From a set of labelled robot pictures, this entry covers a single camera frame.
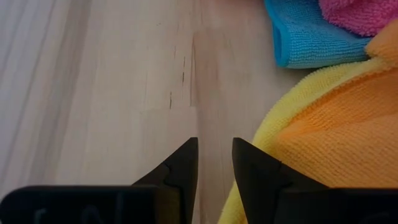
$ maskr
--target pink microfiber cloth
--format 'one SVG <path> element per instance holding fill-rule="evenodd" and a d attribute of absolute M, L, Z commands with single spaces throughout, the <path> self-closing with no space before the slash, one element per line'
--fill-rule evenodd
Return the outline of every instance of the pink microfiber cloth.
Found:
<path fill-rule="evenodd" d="M 319 0 L 319 5 L 328 22 L 365 37 L 398 17 L 398 0 Z"/>

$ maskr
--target wood grain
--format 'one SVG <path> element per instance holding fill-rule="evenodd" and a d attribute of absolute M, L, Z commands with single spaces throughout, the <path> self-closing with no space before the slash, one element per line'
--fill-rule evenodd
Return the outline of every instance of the wood grain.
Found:
<path fill-rule="evenodd" d="M 275 67 L 260 0 L 0 1 L 0 192 L 131 184 L 200 138 L 194 223 L 216 223 L 250 140 L 308 71 Z"/>

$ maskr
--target black plastic part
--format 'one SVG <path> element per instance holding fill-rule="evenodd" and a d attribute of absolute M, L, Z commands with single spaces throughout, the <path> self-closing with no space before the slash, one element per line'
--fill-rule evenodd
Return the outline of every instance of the black plastic part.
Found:
<path fill-rule="evenodd" d="M 329 189 L 238 138 L 233 165 L 249 224 L 398 223 L 396 189 Z"/>
<path fill-rule="evenodd" d="M 9 223 L 191 223 L 198 177 L 198 139 L 191 138 L 132 186 L 36 186 L 0 204 Z"/>

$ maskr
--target fabric texture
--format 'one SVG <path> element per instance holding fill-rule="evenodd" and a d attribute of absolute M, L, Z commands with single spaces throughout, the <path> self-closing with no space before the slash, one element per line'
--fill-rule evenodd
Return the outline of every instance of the fabric texture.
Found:
<path fill-rule="evenodd" d="M 366 60 L 360 37 L 322 17 L 318 0 L 265 0 L 280 67 L 319 68 Z"/>
<path fill-rule="evenodd" d="M 287 162 L 288 160 L 294 161 L 294 156 L 290 153 L 289 149 L 290 144 L 288 141 L 285 143 L 284 140 L 284 138 L 289 139 L 289 131 L 291 131 L 290 125 L 295 123 L 296 119 L 299 119 L 299 114 L 303 114 L 304 111 L 310 110 L 310 108 L 313 108 L 321 99 L 328 98 L 331 93 L 341 90 L 342 86 L 349 86 L 350 83 L 356 83 L 358 80 L 366 80 L 366 77 L 372 77 L 372 75 L 380 75 L 394 71 L 394 68 L 398 67 L 398 44 L 393 44 L 394 38 L 398 34 L 397 28 L 398 22 L 392 22 L 368 44 L 368 54 L 374 57 L 371 60 L 323 68 L 304 78 L 270 110 L 257 130 L 253 144 L 272 156 L 281 159 L 286 164 L 289 164 L 289 162 Z M 398 84 L 397 80 L 398 79 L 390 77 L 388 79 L 390 83 L 389 86 L 396 86 Z M 378 87 L 382 88 L 380 84 L 384 82 L 385 80 L 378 83 Z M 285 147 L 284 151 L 279 151 L 279 147 Z M 317 175 L 312 175 L 312 173 L 309 172 L 311 170 L 308 171 L 303 169 L 301 171 L 311 177 L 317 178 Z M 247 223 L 242 201 L 235 182 L 225 203 L 219 223 Z"/>
<path fill-rule="evenodd" d="M 384 66 L 314 101 L 273 142 L 276 158 L 329 187 L 398 187 L 398 21 L 369 44 Z"/>
<path fill-rule="evenodd" d="M 319 0 L 319 5 L 328 22 L 364 37 L 398 17 L 397 0 Z"/>

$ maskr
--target yellow microfiber cloth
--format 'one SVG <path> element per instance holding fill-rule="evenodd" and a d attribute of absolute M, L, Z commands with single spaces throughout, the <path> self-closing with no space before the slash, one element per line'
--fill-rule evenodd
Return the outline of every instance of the yellow microfiber cloth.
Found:
<path fill-rule="evenodd" d="M 385 38 L 391 36 L 389 33 L 392 31 L 389 29 L 391 28 L 386 27 L 384 32 L 381 32 L 374 38 L 374 41 L 369 43 L 368 48 L 371 49 L 368 51 L 369 55 L 381 55 L 378 50 L 383 49 L 381 45 L 385 42 Z M 346 83 L 368 71 L 387 69 L 390 63 L 382 58 L 373 58 L 367 62 L 342 64 L 313 72 L 291 89 L 270 110 L 257 130 L 253 144 L 263 151 L 277 156 L 275 150 L 272 150 L 273 147 L 271 147 L 274 137 L 291 122 L 296 114 L 329 91 L 338 88 L 342 83 Z M 229 193 L 219 223 L 247 223 L 236 183 Z"/>
<path fill-rule="evenodd" d="M 384 66 L 297 114 L 272 143 L 276 158 L 329 187 L 398 187 L 398 21 L 368 45 Z"/>

